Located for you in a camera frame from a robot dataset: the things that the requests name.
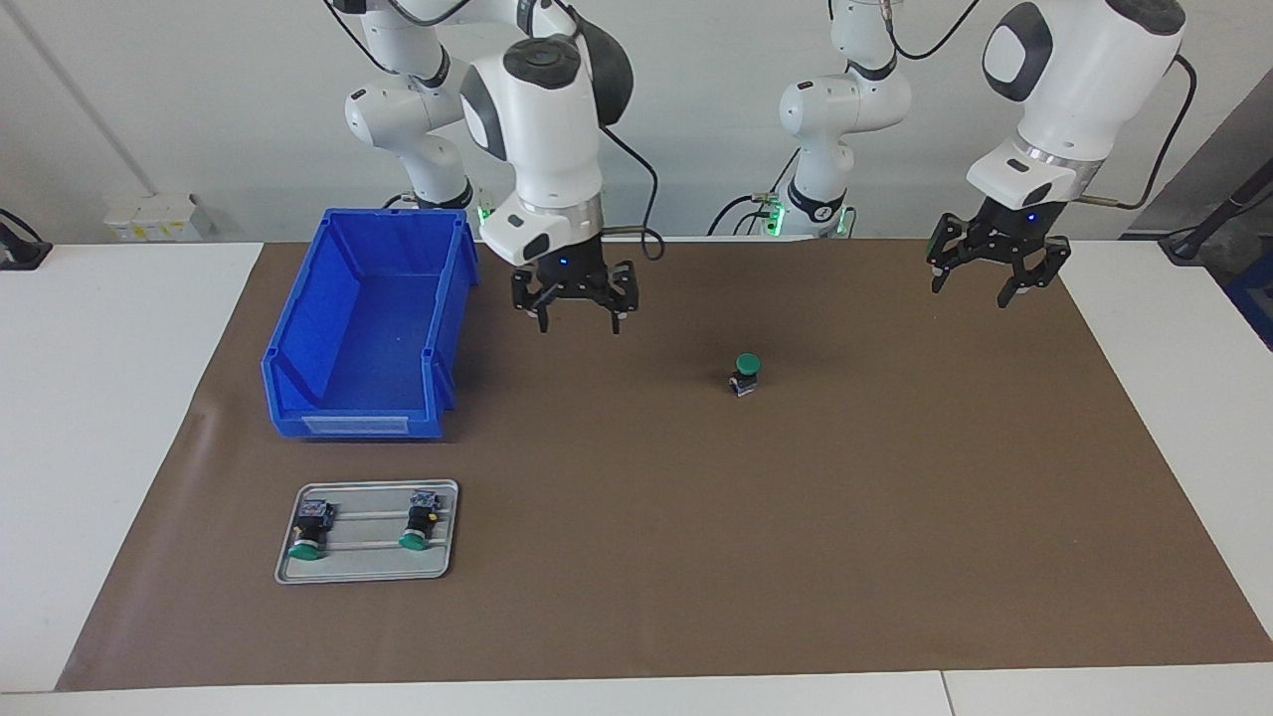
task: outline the white wall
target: white wall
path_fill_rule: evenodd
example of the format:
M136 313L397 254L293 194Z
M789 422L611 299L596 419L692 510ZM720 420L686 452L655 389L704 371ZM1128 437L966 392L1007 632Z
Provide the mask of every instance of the white wall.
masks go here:
M6 10L83 90L141 173L162 191L195 192L227 238L304 240L331 205L379 204L405 189L396 161L358 143L344 126L345 94L377 76L320 5L309 1L46 3L0 0L0 205L53 238L101 240L101 191L136 191L139 178L107 144L25 39ZM852 203L859 236L927 236L945 210L980 203L967 166L1015 127L1018 111L980 73L984 38L1015 0L987 0L936 59L906 64L917 99L901 126L853 139ZM628 48L636 96L619 132L659 168L665 191L654 226L701 233L728 199L768 189L794 147L778 125L783 88L835 73L821 0L578 0L586 15ZM908 0L905 45L927 46L962 3ZM1164 182L1273 66L1263 29L1267 0L1192 0L1188 56L1203 76L1199 104L1169 159ZM457 56L500 50L509 28L444 28ZM1133 197L1183 96L1172 71L1124 132L1092 191ZM496 195L510 171L471 148L470 173ZM607 218L639 218L647 180L608 149ZM1073 206L1058 231L1114 238L1124 211Z

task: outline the black clamp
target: black clamp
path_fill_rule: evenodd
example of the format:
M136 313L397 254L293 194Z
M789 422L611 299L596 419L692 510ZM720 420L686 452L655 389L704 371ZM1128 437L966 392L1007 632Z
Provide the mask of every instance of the black clamp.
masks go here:
M999 290L999 308L1031 288L1046 288L1071 254L1068 238L1046 236L1064 208L1064 203L1051 203L1012 210L987 199L971 220L942 214L928 242L933 293L942 290L956 268L978 260L1012 266L1012 276ZM1027 268L1026 260L1039 251L1043 257Z
M531 284L538 279L540 288ZM601 237L568 246L541 257L532 273L514 269L513 307L535 316L540 333L549 333L549 306L558 299L587 299L610 311L610 326L619 335L620 321L640 304L636 268L620 261L607 268L601 257Z

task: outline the blue plastic bin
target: blue plastic bin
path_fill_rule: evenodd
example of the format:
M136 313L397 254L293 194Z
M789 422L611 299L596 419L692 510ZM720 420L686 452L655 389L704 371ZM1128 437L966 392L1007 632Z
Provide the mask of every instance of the blue plastic bin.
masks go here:
M286 437L442 437L477 254L463 211L331 209L261 359Z

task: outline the green button cap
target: green button cap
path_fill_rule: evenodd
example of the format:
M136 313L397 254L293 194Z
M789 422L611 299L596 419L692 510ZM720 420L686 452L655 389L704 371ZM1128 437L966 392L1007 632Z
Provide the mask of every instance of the green button cap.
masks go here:
M292 549L288 550L288 557L293 559L302 559L304 562L314 562L322 557L322 552L318 552L312 544L294 544Z
M423 536L411 533L400 536L398 544L411 552L424 552L424 549L429 547L429 543L424 541Z
M743 353L733 362L738 372L745 376L754 376L760 372L760 357L755 353Z

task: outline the green led light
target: green led light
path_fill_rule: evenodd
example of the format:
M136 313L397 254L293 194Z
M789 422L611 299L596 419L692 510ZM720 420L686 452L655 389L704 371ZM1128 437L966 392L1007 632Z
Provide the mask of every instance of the green led light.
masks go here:
M783 219L787 218L787 206L778 204L774 206L774 213L770 214L770 224L766 228L769 236L782 236L783 234Z

